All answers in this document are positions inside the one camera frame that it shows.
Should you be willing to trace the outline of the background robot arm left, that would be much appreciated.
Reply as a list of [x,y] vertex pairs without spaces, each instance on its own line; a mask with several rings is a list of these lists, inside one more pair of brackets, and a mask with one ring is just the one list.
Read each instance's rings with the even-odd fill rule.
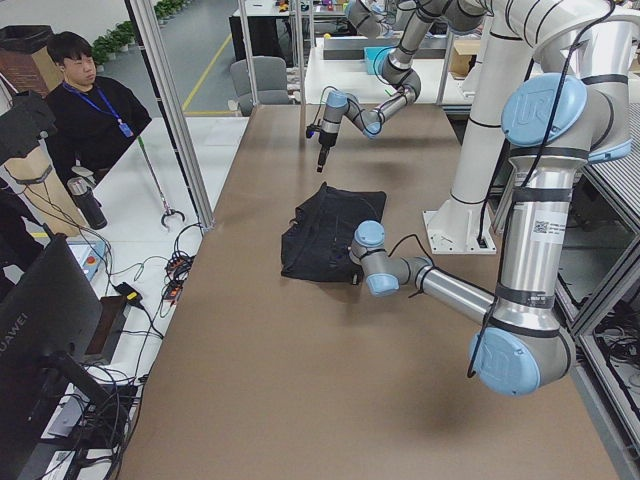
[[[376,38],[390,31],[385,25],[383,10],[374,1],[351,1],[347,13],[348,20],[357,32],[367,38]],[[404,85],[404,77],[412,72],[409,59],[398,59],[402,50],[388,48],[378,54],[373,62],[374,72],[392,88],[389,98],[378,106],[367,110],[356,96],[343,95],[343,115],[357,126],[369,139],[382,131],[385,122],[399,109],[410,104],[418,88]],[[381,213],[361,222],[354,233],[351,245],[351,259],[358,263],[364,273],[364,280],[372,295],[381,297],[395,293],[400,282],[392,272],[391,261],[385,250],[385,230],[380,223]]]

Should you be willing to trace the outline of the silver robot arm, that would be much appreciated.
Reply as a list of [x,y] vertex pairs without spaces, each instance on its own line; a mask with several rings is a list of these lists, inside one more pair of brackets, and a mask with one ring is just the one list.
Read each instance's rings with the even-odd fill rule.
[[324,169],[344,118],[366,137],[373,138],[381,133],[389,118],[418,99],[421,80],[412,68],[412,60],[434,22],[444,22],[451,31],[466,34],[478,27],[484,16],[485,9],[472,1],[416,1],[399,42],[380,53],[374,61],[374,73],[382,83],[392,88],[389,98],[367,110],[355,95],[331,87],[322,118],[307,126],[307,137],[312,137],[315,132],[319,134],[317,170],[321,172]]
[[373,295],[412,285],[479,322],[468,375],[494,392],[527,395],[564,377],[575,360],[553,311],[574,178],[584,165],[631,150],[628,70],[639,14],[612,1],[419,1],[383,63],[391,98],[368,110],[353,95],[333,93],[328,117],[378,135],[418,98],[412,61],[437,21],[458,34],[483,21],[489,30],[471,123],[450,195],[427,217],[428,242],[436,252],[468,254],[488,237],[483,197],[507,147],[515,180],[496,287],[487,292],[430,256],[391,256],[375,221],[357,227],[349,256]]

